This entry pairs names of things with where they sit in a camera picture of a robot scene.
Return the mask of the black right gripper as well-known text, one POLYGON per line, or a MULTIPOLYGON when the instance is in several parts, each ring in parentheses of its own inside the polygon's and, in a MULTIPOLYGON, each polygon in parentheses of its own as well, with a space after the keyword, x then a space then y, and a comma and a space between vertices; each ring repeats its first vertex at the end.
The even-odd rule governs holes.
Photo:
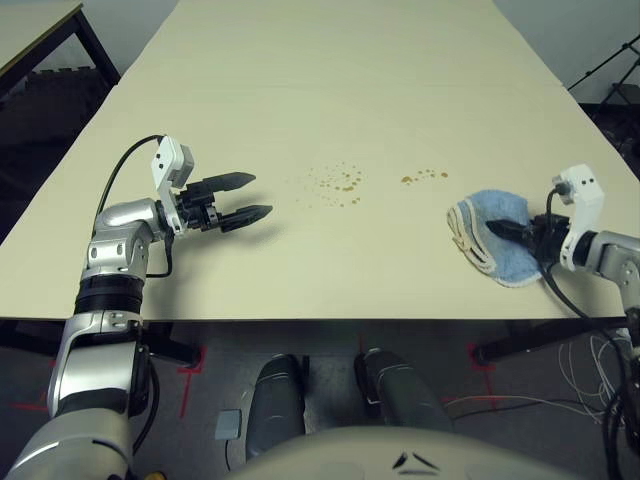
POLYGON ((524 243, 534 258, 541 263, 555 263, 560 260, 563 242, 569 232, 569 218, 552 214, 537 215, 525 228, 517 222, 501 219, 485 222, 486 227, 501 239, 524 243))

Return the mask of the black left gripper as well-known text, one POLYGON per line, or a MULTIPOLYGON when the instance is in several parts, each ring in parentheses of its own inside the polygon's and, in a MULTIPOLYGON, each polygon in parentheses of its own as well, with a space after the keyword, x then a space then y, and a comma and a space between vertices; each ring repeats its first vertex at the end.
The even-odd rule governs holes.
POLYGON ((214 206, 217 192, 240 189, 256 176, 246 172, 231 172, 189 183, 176 197, 176 208, 186 227, 202 232, 217 228, 223 233, 245 228, 269 215, 272 206, 251 205, 219 217, 214 206))

